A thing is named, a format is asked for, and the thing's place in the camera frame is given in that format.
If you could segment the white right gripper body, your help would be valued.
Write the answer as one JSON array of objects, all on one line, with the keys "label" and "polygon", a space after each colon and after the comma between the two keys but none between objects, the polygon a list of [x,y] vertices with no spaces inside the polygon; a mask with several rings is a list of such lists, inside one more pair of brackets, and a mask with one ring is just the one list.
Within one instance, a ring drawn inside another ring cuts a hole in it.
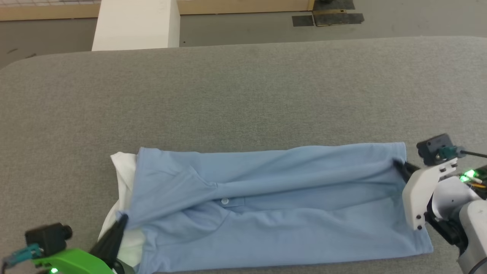
[{"label": "white right gripper body", "polygon": [[436,166],[428,166],[414,172],[402,191],[404,214],[407,224],[413,230],[422,229],[426,223],[424,213],[428,203],[445,176],[457,169],[458,158]]}]

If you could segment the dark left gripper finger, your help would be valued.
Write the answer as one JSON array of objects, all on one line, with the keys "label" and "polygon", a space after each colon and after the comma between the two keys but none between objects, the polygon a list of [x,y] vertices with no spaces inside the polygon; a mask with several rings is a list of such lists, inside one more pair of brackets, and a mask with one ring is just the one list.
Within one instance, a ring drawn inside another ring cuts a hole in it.
[{"label": "dark left gripper finger", "polygon": [[90,254],[107,265],[115,265],[129,217],[123,214],[91,248]]},{"label": "dark left gripper finger", "polygon": [[118,251],[113,252],[113,272],[115,274],[126,274],[124,263],[117,258]]}]

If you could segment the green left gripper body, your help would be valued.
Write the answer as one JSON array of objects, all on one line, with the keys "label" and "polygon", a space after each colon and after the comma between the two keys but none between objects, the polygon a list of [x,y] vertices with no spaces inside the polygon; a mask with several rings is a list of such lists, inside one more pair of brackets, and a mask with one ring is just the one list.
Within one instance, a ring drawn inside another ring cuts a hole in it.
[{"label": "green left gripper body", "polygon": [[32,262],[47,274],[115,274],[104,261],[80,249],[67,249]]}]

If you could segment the light blue polo shirt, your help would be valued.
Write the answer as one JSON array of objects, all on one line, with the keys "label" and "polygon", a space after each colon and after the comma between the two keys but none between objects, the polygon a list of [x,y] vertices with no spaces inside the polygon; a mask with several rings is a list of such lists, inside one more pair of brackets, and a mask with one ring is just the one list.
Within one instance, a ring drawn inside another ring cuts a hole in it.
[{"label": "light blue polo shirt", "polygon": [[404,143],[111,155],[136,274],[386,260],[433,252],[406,222]]}]

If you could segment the large black floor mat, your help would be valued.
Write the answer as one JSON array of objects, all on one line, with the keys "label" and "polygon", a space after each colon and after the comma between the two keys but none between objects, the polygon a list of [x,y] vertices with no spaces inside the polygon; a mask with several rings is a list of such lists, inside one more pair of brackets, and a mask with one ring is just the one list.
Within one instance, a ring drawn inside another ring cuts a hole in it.
[{"label": "large black floor mat", "polygon": [[315,25],[318,27],[344,25],[344,24],[362,24],[364,16],[362,13],[323,13],[312,12]]}]

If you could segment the small black floor mat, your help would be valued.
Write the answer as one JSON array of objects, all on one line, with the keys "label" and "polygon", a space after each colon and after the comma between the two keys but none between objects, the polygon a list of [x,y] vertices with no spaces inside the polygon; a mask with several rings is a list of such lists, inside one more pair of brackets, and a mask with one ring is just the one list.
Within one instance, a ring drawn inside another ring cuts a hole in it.
[{"label": "small black floor mat", "polygon": [[300,15],[300,16],[292,16],[292,24],[294,27],[309,27],[314,26],[314,19],[311,14],[309,15]]}]

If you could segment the white box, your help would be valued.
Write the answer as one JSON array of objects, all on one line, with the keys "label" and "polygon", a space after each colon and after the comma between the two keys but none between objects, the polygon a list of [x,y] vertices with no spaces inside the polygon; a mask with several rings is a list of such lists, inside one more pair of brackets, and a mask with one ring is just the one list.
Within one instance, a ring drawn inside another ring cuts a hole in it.
[{"label": "white box", "polygon": [[92,51],[177,48],[177,0],[101,0]]}]

